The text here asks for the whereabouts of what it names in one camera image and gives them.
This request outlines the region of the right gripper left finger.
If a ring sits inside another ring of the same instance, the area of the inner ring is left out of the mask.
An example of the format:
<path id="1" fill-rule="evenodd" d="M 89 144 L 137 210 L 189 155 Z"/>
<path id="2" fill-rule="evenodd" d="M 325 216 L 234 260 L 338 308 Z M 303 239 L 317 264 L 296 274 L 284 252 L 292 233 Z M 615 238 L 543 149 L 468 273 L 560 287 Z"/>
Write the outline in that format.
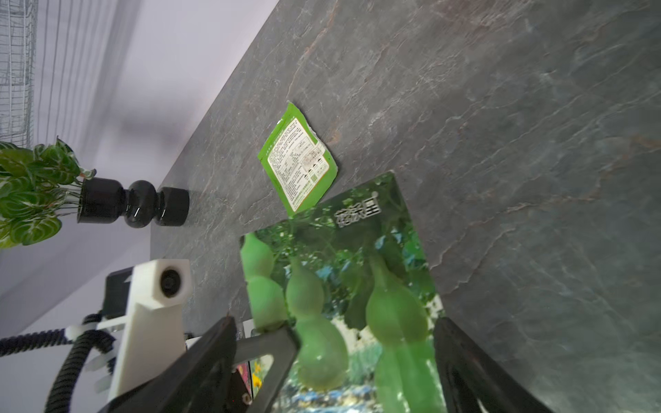
<path id="1" fill-rule="evenodd" d="M 120 396 L 102 412 L 236 412 L 233 375 L 236 323 L 225 317 L 155 379 Z"/>

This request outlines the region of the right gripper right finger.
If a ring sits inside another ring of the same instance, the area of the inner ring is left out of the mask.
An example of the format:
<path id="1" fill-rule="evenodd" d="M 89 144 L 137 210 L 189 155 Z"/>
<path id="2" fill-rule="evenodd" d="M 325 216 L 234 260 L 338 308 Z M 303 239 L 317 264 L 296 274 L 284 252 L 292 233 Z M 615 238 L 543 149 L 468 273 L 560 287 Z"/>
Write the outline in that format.
<path id="1" fill-rule="evenodd" d="M 449 412 L 551 412 L 450 318 L 436 321 L 433 337 Z"/>

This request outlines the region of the green seed packet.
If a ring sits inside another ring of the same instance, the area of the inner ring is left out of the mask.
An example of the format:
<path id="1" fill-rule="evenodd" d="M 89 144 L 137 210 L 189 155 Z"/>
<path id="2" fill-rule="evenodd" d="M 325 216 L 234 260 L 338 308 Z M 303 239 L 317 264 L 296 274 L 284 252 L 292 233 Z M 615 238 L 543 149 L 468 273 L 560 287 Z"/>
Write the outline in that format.
<path id="1" fill-rule="evenodd" d="M 258 153 L 287 215 L 315 207 L 332 186 L 337 163 L 291 102 Z"/>

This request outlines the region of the white text seed packet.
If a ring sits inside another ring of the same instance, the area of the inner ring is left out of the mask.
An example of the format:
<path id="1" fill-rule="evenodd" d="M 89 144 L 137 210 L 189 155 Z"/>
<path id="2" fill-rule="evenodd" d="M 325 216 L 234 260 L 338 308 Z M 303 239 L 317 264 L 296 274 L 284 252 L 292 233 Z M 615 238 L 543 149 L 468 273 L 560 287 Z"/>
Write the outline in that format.
<path id="1" fill-rule="evenodd" d="M 444 310 L 394 173 L 239 244 L 254 332 L 289 327 L 301 344 L 274 411 L 446 411 Z"/>

